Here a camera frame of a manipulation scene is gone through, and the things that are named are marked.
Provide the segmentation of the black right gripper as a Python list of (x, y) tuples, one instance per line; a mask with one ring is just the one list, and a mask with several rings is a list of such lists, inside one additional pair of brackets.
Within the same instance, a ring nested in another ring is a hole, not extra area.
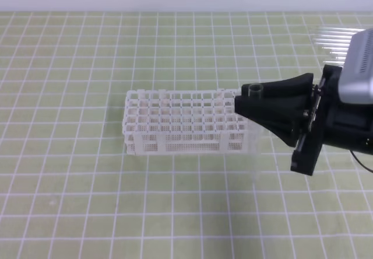
[[(312, 175), (324, 145), (347, 149), (335, 117), (340, 106), (337, 91), (342, 68), (325, 65), (317, 85), (314, 75), (241, 86), (234, 99), (235, 112), (266, 128), (287, 146), (295, 147), (290, 170)], [(261, 98), (249, 97), (249, 88), (258, 88)]]

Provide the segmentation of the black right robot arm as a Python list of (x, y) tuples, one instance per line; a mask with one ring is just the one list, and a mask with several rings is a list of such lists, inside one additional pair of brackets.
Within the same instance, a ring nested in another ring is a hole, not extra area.
[(372, 154), (372, 105), (343, 103), (337, 92), (341, 75), (341, 67), (325, 65), (318, 85), (311, 73), (244, 84), (235, 113), (292, 147), (291, 171), (311, 176), (323, 145)]

